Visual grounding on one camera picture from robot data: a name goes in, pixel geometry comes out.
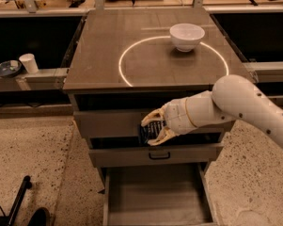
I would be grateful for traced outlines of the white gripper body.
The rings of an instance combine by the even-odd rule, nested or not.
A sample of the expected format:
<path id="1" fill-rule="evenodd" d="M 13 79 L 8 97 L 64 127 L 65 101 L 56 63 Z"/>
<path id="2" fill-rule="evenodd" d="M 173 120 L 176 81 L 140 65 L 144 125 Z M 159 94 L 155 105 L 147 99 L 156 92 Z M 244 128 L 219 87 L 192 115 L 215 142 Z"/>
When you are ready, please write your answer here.
<path id="1" fill-rule="evenodd" d="M 164 118 L 166 126 L 178 135 L 190 132 L 190 121 L 185 108 L 186 99 L 174 99 L 165 104 Z"/>

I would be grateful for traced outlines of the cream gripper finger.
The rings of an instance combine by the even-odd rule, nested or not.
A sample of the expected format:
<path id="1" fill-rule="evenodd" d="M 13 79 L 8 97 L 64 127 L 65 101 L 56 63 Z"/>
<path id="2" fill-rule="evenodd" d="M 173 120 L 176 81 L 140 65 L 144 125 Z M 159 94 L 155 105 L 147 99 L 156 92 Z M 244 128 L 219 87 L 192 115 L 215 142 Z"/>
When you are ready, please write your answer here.
<path id="1" fill-rule="evenodd" d="M 141 126 L 145 127 L 149 125 L 151 122 L 154 121 L 163 121 L 165 119 L 164 117 L 164 111 L 162 108 L 155 109 L 151 111 L 142 121 Z"/>
<path id="2" fill-rule="evenodd" d="M 160 131 L 160 133 L 158 134 L 158 137 L 155 138 L 155 139 L 150 139 L 148 141 L 148 144 L 150 146 L 158 146 L 158 145 L 170 140 L 171 138 L 173 138 L 175 136 L 176 136 L 175 132 L 173 132 L 168 127 L 163 127 L 162 130 Z"/>

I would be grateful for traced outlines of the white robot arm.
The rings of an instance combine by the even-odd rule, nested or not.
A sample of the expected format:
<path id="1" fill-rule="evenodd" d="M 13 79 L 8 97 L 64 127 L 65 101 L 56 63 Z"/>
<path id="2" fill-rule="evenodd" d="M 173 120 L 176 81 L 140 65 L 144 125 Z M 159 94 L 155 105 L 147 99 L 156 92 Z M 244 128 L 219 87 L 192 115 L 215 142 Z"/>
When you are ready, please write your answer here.
<path id="1" fill-rule="evenodd" d="M 151 111 L 141 125 L 165 123 L 158 136 L 149 141 L 149 145 L 157 146 L 197 128 L 235 120 L 260 129 L 283 150 L 283 109 L 249 80 L 235 74 L 218 79 L 211 91 L 167 102 Z"/>

